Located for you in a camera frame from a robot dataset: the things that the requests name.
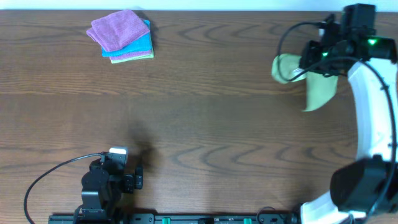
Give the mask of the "light green microfiber cloth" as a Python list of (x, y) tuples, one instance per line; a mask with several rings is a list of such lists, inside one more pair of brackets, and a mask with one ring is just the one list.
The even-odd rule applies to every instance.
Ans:
[(275, 57), (272, 63), (271, 75), (281, 84), (289, 82), (306, 81), (307, 105), (305, 112), (314, 111), (329, 102), (337, 91), (338, 77), (324, 77), (322, 74), (307, 72), (294, 79), (303, 69), (299, 68), (301, 56), (294, 54), (282, 54)]

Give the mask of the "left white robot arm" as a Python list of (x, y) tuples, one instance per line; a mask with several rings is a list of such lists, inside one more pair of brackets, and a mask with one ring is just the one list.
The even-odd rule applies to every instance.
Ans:
[(82, 204), (73, 214), (73, 223), (130, 223), (118, 203), (123, 194), (133, 194), (143, 188), (144, 169), (137, 166), (133, 174), (111, 174), (105, 169), (93, 169), (81, 180)]

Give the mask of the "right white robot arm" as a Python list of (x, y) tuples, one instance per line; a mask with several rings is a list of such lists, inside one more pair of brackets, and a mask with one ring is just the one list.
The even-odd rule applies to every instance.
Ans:
[(347, 223), (397, 212), (397, 53), (394, 40), (371, 36), (354, 55), (324, 54), (344, 65), (354, 94), (358, 150), (330, 189), (300, 207), (302, 223)]

